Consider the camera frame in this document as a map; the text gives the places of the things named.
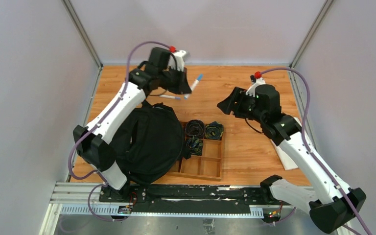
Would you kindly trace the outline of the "white marker blue cap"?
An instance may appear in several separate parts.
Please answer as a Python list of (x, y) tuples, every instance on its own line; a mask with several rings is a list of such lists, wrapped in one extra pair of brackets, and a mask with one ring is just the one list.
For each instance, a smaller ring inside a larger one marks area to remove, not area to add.
[(193, 93), (193, 91), (195, 90), (195, 88), (198, 86), (198, 84), (200, 83), (200, 81), (202, 80), (203, 78), (203, 74), (200, 74), (196, 79), (195, 81), (192, 83), (192, 85), (190, 86), (190, 89), (191, 89), (191, 93), (189, 94), (185, 94), (184, 95), (184, 99), (188, 99), (190, 97), (190, 95)]

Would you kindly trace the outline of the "white marker grey cap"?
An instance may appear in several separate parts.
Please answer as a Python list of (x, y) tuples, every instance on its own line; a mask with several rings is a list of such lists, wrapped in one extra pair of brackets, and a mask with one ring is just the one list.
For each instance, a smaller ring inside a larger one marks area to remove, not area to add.
[(168, 98), (168, 99), (176, 99), (176, 100), (181, 100), (181, 98), (179, 96), (173, 96), (173, 95), (160, 95), (159, 97), (161, 98)]

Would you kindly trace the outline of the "black fabric backpack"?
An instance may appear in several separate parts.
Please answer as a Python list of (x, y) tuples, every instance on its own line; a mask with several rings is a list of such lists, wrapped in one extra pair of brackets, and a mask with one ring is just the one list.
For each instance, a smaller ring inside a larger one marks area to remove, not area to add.
[(126, 177), (149, 185), (167, 174), (177, 161), (189, 159), (185, 132), (174, 110), (163, 103), (135, 108), (109, 144)]

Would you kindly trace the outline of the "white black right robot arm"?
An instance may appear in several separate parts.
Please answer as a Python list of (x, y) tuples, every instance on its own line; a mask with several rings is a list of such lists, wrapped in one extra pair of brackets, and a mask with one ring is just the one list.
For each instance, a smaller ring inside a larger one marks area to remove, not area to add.
[(248, 89), (235, 87), (217, 104), (226, 115), (257, 121), (263, 134), (288, 155), (308, 178), (313, 191), (273, 175), (260, 183), (260, 198), (266, 204), (282, 201), (307, 213), (316, 227), (326, 234), (336, 231), (360, 212), (366, 194), (351, 188), (311, 150), (302, 125), (282, 112), (280, 93), (264, 79), (255, 79)]

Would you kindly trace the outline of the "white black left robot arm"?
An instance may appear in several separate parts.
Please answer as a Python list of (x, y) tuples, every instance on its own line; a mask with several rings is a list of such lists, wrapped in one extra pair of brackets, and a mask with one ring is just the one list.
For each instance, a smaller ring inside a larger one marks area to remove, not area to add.
[(112, 187), (111, 195), (118, 202), (130, 197), (130, 188), (125, 186), (128, 178), (116, 161), (110, 143), (115, 132), (123, 125), (132, 111), (152, 93), (162, 88), (174, 94), (190, 94), (185, 60), (186, 50), (157, 43), (149, 58), (131, 69), (126, 65), (126, 77), (120, 90), (101, 113), (85, 126), (78, 125), (73, 131), (74, 146), (70, 151), (68, 168), (72, 171), (72, 157), (78, 154), (93, 167)]

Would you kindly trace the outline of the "dark blue yellow rolled belt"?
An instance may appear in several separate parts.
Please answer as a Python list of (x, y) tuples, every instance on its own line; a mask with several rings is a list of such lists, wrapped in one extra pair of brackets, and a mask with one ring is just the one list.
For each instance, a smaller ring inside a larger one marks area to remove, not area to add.
[(219, 141), (224, 134), (223, 124), (214, 121), (205, 126), (205, 139)]

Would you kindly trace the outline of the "black rolled belt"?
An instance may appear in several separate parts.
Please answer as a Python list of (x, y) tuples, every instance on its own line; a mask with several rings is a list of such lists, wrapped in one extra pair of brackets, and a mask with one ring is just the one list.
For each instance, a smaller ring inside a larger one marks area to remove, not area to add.
[(202, 138), (205, 134), (205, 124), (198, 119), (192, 119), (185, 125), (185, 134), (188, 137)]

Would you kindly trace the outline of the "multicolour rolled belt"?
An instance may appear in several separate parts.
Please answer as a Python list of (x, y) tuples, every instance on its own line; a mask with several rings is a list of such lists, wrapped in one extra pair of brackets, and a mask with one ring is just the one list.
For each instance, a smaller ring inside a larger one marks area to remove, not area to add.
[(190, 137), (186, 139), (186, 148), (191, 155), (201, 156), (203, 150), (203, 140), (198, 137)]

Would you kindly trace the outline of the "wooden compartment organizer tray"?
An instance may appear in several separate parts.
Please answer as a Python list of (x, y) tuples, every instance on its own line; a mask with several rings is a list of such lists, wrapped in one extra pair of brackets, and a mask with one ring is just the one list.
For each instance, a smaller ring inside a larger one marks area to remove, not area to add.
[[(185, 138), (184, 144), (186, 139), (189, 138), (185, 134), (185, 125), (187, 122), (181, 122)], [(190, 154), (190, 158), (188, 159), (184, 157), (180, 158), (167, 175), (198, 180), (221, 181), (224, 158), (224, 134), (219, 141), (205, 139), (204, 135), (200, 138), (203, 140), (202, 155), (195, 156)]]

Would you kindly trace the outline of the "white folded cloth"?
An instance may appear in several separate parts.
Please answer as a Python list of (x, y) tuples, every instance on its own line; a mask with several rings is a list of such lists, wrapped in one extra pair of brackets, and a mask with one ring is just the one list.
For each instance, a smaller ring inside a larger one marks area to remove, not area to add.
[(299, 168), (294, 160), (286, 152), (284, 152), (279, 146), (275, 145), (273, 141), (271, 141), (271, 144), (275, 148), (277, 156), (281, 164), (283, 165), (284, 170), (293, 170)]

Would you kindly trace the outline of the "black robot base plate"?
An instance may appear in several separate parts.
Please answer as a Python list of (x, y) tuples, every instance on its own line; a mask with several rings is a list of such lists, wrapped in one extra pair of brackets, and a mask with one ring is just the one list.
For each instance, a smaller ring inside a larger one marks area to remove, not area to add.
[(229, 185), (131, 185), (127, 194), (111, 187), (103, 188), (99, 202), (133, 203), (135, 212), (246, 214), (251, 206), (287, 208), (280, 201), (267, 201), (260, 187)]

